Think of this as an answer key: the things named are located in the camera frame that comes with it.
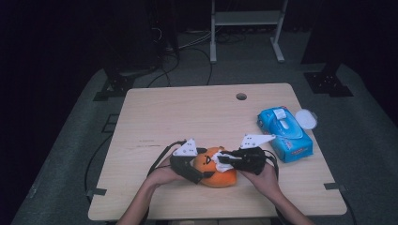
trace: blue tissue box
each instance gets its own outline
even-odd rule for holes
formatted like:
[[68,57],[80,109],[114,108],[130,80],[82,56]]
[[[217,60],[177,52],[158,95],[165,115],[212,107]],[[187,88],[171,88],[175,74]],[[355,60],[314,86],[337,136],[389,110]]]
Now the blue tissue box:
[[313,140],[302,129],[309,125],[308,122],[311,128],[316,126],[316,120],[309,118],[309,114],[308,111],[301,112],[300,115],[305,116],[299,116],[300,123],[285,107],[263,110],[258,114],[257,125],[263,133],[276,136],[270,144],[281,161],[292,162],[313,154]]

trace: gray carpet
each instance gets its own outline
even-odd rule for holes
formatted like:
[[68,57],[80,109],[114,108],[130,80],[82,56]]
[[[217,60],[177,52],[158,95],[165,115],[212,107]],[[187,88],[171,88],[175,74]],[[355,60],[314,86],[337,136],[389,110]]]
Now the gray carpet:
[[[269,43],[270,33],[246,35],[235,44],[218,45],[218,62],[212,66],[210,85],[240,83],[290,83],[302,108],[318,116],[314,135],[336,182],[344,192],[358,224],[396,224],[398,221],[398,131],[366,90],[359,75],[342,65],[337,75],[353,97],[313,94],[303,72],[323,65],[301,65],[309,33],[282,32],[280,44],[285,62],[279,64]],[[180,35],[183,45],[198,38]],[[208,43],[194,48],[209,52]],[[176,64],[164,59],[164,69]],[[169,73],[172,86],[206,85],[210,64],[196,50],[184,50],[176,69]],[[157,70],[136,80],[143,88],[158,75]],[[93,74],[60,132],[42,170],[12,224],[104,224],[87,217],[89,203],[84,192],[84,173],[89,160],[109,133],[101,132],[111,113],[119,113],[124,98],[93,101],[105,83],[102,70]],[[151,87],[167,86],[165,77]],[[94,188],[109,146],[99,149],[87,174]],[[353,224],[349,213],[340,217],[313,217],[317,224]]]

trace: orange pumpkin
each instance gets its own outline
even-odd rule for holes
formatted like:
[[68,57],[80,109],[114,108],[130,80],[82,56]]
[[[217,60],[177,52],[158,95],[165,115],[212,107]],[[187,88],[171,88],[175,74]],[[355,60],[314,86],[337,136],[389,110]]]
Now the orange pumpkin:
[[208,148],[205,153],[198,154],[193,160],[193,167],[204,173],[214,172],[209,178],[203,178],[201,183],[212,188],[225,188],[237,183],[237,171],[232,169],[226,172],[219,172],[216,163],[211,159],[219,150],[225,151],[223,147]]

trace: hole in table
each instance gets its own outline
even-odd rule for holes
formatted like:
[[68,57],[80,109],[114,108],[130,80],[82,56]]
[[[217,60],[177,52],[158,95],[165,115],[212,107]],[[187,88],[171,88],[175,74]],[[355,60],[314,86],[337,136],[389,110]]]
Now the hole in table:
[[246,94],[244,94],[244,93],[237,93],[237,99],[238,99],[238,100],[246,100],[246,98],[248,98],[248,97],[246,96]]

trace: person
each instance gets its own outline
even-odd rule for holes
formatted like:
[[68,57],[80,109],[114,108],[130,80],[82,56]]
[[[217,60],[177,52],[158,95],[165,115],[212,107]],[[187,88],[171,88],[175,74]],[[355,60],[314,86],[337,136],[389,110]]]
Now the person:
[[[251,172],[239,171],[249,179],[255,188],[281,212],[285,219],[293,224],[314,224],[308,217],[303,215],[297,207],[292,204],[282,193],[274,167],[266,163],[264,170],[255,175]],[[154,170],[143,182],[137,191],[129,207],[116,223],[117,225],[139,224],[144,217],[156,188],[169,184],[175,180],[185,178],[176,174],[170,167],[170,156],[167,157],[156,170]]]

